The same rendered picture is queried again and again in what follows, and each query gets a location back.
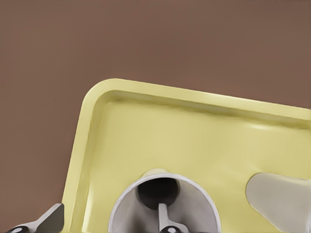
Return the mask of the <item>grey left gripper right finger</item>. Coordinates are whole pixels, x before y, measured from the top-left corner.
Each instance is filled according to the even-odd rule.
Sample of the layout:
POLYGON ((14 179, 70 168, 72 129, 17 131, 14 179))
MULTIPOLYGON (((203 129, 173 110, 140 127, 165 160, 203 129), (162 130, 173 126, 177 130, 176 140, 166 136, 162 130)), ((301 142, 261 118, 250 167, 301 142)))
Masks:
POLYGON ((181 223, 174 222, 168 217, 166 204, 158 205, 159 231, 161 233, 189 233, 188 228, 181 223))

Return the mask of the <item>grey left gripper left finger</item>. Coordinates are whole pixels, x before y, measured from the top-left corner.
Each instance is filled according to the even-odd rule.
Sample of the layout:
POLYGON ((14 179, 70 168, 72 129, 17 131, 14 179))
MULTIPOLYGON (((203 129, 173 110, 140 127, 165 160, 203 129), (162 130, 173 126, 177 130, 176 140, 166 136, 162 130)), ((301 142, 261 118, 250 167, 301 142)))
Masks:
POLYGON ((5 233, 60 233, 64 227, 64 204, 57 203, 35 221, 17 225, 5 233))

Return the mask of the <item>white IKEA cup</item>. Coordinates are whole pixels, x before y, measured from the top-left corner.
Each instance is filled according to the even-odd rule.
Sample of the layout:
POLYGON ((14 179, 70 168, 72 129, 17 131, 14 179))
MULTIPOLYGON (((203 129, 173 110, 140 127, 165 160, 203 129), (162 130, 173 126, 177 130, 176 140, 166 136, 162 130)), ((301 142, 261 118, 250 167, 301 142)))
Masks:
POLYGON ((257 173, 245 192, 252 208, 279 231, 311 233, 311 179, 257 173))
POLYGON ((110 233, 161 233, 158 205, 166 204, 170 220, 184 224, 189 233, 221 233, 217 208, 206 190, 193 180, 152 169, 120 195, 108 222, 110 233))

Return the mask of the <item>yellow plastic tray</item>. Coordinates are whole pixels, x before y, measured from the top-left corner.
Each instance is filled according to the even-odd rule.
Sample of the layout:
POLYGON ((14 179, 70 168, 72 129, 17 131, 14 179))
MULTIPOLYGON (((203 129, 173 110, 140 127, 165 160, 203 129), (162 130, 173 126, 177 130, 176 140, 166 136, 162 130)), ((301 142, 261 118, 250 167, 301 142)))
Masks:
POLYGON ((311 179, 311 110, 109 79, 86 94, 62 202, 64 233, 103 233, 121 193, 162 168, 201 185, 224 233, 276 228, 247 202, 259 172, 311 179))

